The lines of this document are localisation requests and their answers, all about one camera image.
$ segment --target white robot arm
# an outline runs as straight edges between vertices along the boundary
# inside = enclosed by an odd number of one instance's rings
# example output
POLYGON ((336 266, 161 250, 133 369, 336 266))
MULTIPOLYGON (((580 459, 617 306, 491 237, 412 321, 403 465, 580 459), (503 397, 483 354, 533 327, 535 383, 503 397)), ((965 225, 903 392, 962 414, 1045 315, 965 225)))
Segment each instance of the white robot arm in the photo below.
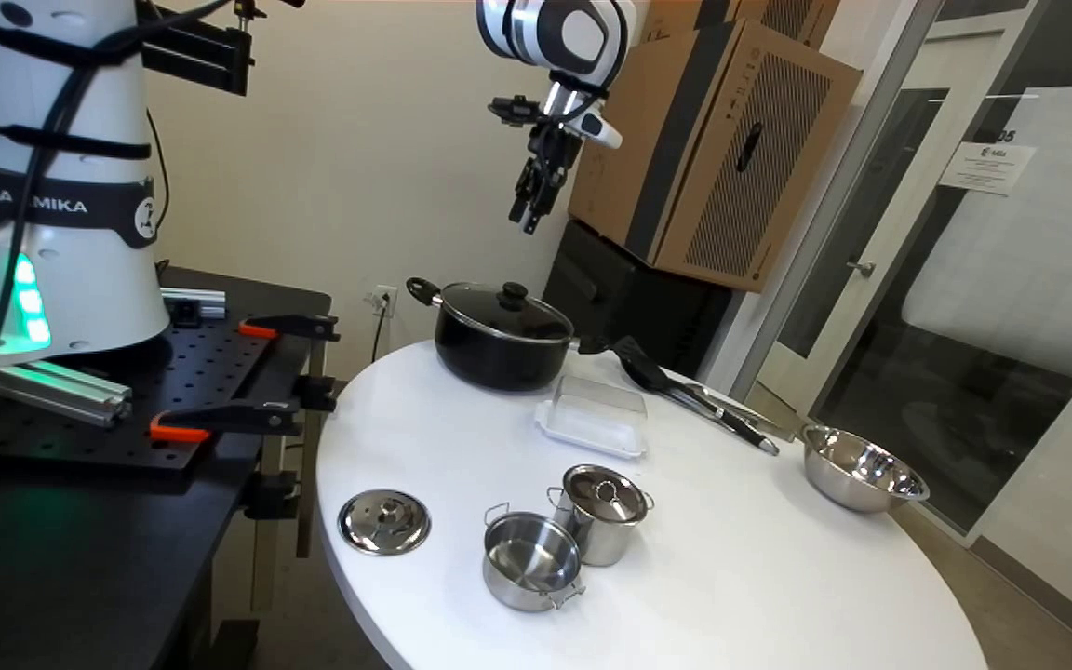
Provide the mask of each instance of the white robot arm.
POLYGON ((491 112, 509 127, 533 127, 530 160, 509 208, 514 223, 535 230, 551 210, 586 141, 617 147, 622 132, 605 119, 605 99, 642 38, 649 0, 482 0, 478 26, 503 59, 551 71, 535 106, 527 95, 496 95, 491 112))

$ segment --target black table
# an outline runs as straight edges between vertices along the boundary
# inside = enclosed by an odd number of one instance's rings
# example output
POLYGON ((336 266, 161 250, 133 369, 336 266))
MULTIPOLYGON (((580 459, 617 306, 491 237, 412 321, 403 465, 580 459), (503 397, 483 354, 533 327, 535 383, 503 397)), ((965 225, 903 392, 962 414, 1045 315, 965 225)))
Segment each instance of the black table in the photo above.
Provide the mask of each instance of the black table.
MULTIPOLYGON (((332 308, 328 292, 206 270, 238 315, 332 308)), ((242 397, 288 397, 314 341, 275 337, 242 397)), ((266 439, 220 434, 180 477, 0 461, 0 670, 183 665, 208 631, 208 567, 266 439)))

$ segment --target floor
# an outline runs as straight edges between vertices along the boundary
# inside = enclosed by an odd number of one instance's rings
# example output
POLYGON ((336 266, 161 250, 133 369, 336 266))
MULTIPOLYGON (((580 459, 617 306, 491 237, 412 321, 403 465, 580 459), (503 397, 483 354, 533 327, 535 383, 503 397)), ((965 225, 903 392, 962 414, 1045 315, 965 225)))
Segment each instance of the floor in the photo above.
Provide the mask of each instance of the floor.
MULTIPOLYGON (((772 395, 751 395, 761 408, 774 408, 772 395)), ((993 670, 1072 670, 1072 630, 1056 620, 1038 600, 1022 593, 1004 572, 962 548, 925 511, 903 511, 896 521, 930 554, 945 585, 970 611, 987 663, 993 670)), ((271 606, 250 611, 250 554, 255 524, 236 521, 215 554, 215 616, 261 616, 257 670, 384 670, 372 642, 360 641, 348 614, 322 538, 311 558, 295 558, 295 524, 261 524, 275 533, 271 606)))

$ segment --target metal lid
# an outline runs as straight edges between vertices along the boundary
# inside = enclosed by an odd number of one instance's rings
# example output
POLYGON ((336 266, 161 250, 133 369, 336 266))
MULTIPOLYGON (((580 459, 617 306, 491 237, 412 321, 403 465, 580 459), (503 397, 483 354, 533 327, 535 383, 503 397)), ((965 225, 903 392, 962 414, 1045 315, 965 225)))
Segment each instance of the metal lid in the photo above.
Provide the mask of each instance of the metal lid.
POLYGON ((503 289, 482 289, 451 282, 441 289, 455 321, 518 341, 563 347, 574 337, 574 322, 549 301, 533 301, 523 282, 503 282, 503 289))
POLYGON ((406 554, 434 528, 424 503, 393 486, 353 493, 338 521, 344 537, 372 554, 406 554))
POLYGON ((628 524, 649 517, 652 500, 622 472, 605 465, 574 465, 563 477, 566 493, 577 511, 607 521, 607 524, 628 524))

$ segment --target white tabletop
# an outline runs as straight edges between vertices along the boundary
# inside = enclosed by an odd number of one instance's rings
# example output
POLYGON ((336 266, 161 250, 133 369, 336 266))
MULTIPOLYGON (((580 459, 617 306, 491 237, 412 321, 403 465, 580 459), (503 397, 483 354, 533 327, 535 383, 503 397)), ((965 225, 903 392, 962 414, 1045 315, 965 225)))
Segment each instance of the white tabletop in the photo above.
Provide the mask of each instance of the white tabletop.
MULTIPOLYGON (((610 354, 571 354, 566 377, 625 383, 610 354)), ((987 665, 927 554, 889 517, 826 503, 798 444, 769 459, 649 397, 649 452, 622 461, 549 439, 544 397, 478 392, 434 341, 344 392, 322 439, 322 517, 336 585, 393 665, 987 665), (657 511, 617 567, 586 569, 580 600, 507 611, 482 578, 483 511, 551 512, 549 486, 577 461, 633 477, 657 511), (434 537, 395 558, 349 548, 338 511, 369 486, 416 493, 434 537)))

